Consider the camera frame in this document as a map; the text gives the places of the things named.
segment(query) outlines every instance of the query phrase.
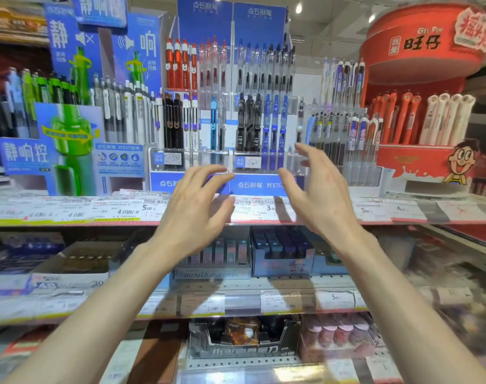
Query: cartoon boy face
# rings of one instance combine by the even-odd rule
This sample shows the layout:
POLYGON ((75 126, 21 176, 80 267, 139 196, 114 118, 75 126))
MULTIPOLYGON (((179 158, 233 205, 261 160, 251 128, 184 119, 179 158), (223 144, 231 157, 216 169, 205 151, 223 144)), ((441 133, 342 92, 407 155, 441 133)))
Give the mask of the cartoon boy face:
POLYGON ((457 148, 448 161, 453 174, 463 175, 475 165, 475 152, 469 146, 457 148))

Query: person's right hand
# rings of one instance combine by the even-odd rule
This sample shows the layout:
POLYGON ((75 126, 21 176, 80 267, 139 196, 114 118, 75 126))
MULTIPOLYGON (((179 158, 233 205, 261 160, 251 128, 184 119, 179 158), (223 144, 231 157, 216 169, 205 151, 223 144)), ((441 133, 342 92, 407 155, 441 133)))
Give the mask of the person's right hand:
POLYGON ((293 174, 285 168, 278 170, 291 206, 305 226, 322 236, 336 252, 345 252, 352 240, 365 234, 353 212, 348 183, 322 150, 300 143, 295 148, 309 159, 302 164, 310 167, 310 181, 303 191, 293 174))

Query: hand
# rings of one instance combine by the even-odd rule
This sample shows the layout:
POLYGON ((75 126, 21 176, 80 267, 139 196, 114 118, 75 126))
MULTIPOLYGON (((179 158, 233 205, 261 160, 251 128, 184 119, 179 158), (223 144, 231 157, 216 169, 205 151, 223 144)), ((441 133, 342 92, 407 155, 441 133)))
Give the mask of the hand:
POLYGON ((211 164, 192 167, 177 182, 167 209, 149 244, 160 246, 171 260, 170 266, 207 247, 220 233, 234 211, 234 197, 224 200, 218 211, 209 217, 209 208, 216 191, 234 174, 209 175, 227 171, 211 164))
POLYGON ((278 170, 291 206, 305 226, 322 236, 337 253, 344 253, 356 233, 365 233, 353 212, 348 183, 323 151, 299 143, 295 148, 308 158, 302 165, 310 167, 310 181, 303 191, 293 174, 285 168, 278 170))

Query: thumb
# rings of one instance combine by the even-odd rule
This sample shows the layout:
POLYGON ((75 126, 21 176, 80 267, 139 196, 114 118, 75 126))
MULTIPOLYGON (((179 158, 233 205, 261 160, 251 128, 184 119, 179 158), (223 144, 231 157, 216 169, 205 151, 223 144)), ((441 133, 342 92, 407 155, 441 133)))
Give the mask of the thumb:
POLYGON ((279 168, 278 174, 280 176, 280 180, 282 180, 282 185, 284 186, 284 190, 287 193, 291 203, 300 202, 304 198, 305 193, 298 186, 293 174, 291 174, 285 168, 279 168))
POLYGON ((234 211, 234 202, 234 197, 228 197, 221 203, 218 211, 208 221, 209 232, 213 232, 215 235, 220 234, 226 222, 230 221, 231 214, 234 211))

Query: cartoon character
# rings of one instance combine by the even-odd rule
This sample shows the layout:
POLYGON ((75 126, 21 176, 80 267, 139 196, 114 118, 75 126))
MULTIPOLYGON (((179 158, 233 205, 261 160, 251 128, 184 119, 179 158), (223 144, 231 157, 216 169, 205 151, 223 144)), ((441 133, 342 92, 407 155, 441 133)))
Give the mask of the cartoon character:
POLYGON ((479 151, 478 141, 464 140, 455 147, 455 152, 447 158, 451 174, 444 178, 444 183, 467 184, 465 173, 476 164, 475 155, 479 151))

